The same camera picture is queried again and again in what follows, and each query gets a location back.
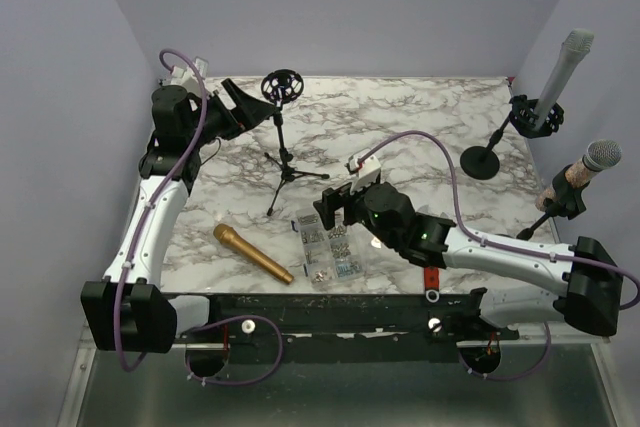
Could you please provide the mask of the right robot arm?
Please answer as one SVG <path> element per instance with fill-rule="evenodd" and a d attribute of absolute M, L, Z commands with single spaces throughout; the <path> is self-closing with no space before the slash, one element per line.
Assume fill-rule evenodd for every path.
<path fill-rule="evenodd" d="M 575 244 L 536 244 L 484 232 L 467 233 L 452 220 L 414 209 L 391 184 L 358 192 L 328 188 L 313 204 L 323 227 L 360 224 L 384 246 L 422 268 L 467 269 L 526 283 L 526 288 L 484 295 L 464 309 L 460 326 L 480 339 L 497 326 L 562 320 L 586 334 L 616 334 L 623 278 L 602 244 L 581 237 Z"/>

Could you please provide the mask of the gold microphone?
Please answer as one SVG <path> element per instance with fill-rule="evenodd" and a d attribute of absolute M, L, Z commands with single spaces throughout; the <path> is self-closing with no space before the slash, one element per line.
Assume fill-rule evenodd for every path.
<path fill-rule="evenodd" d="M 269 273 L 275 279 L 286 285 L 290 285 L 294 281 L 294 276 L 286 268 L 246 241 L 231 226 L 218 224 L 213 230 L 213 235 L 221 245 Z"/>

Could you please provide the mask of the black tripod microphone stand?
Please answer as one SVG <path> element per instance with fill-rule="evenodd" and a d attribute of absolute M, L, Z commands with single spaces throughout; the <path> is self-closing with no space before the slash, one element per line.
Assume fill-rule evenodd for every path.
<path fill-rule="evenodd" d="M 292 183 L 303 177 L 312 177 L 321 180 L 328 180 L 330 178 L 329 174 L 302 171 L 291 165 L 294 156 L 289 152 L 285 145 L 283 132 L 284 118 L 282 112 L 283 107 L 286 104 L 296 101 L 303 91 L 304 80 L 302 76 L 291 69 L 275 70 L 265 76 L 261 82 L 261 93 L 263 97 L 275 106 L 273 123 L 277 130 L 280 157 L 280 160 L 277 160 L 268 152 L 264 153 L 264 157 L 276 165 L 280 170 L 280 182 L 266 212 L 268 217 L 273 215 L 278 196 L 286 184 Z"/>

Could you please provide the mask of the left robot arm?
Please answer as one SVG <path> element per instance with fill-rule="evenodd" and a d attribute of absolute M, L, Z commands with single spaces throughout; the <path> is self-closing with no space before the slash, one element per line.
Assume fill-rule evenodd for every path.
<path fill-rule="evenodd" d="M 271 117 L 272 104 L 243 92 L 232 80 L 222 86 L 234 102 L 217 94 L 199 97 L 179 85 L 151 96 L 154 130 L 139 162 L 136 205 L 117 254 L 99 281 L 88 281 L 81 304 L 100 350 L 166 353 L 189 331 L 214 340 L 220 315 L 200 295 L 173 299 L 160 290 L 163 261 L 176 220 L 201 167 L 199 150 L 214 140 L 232 140 Z"/>

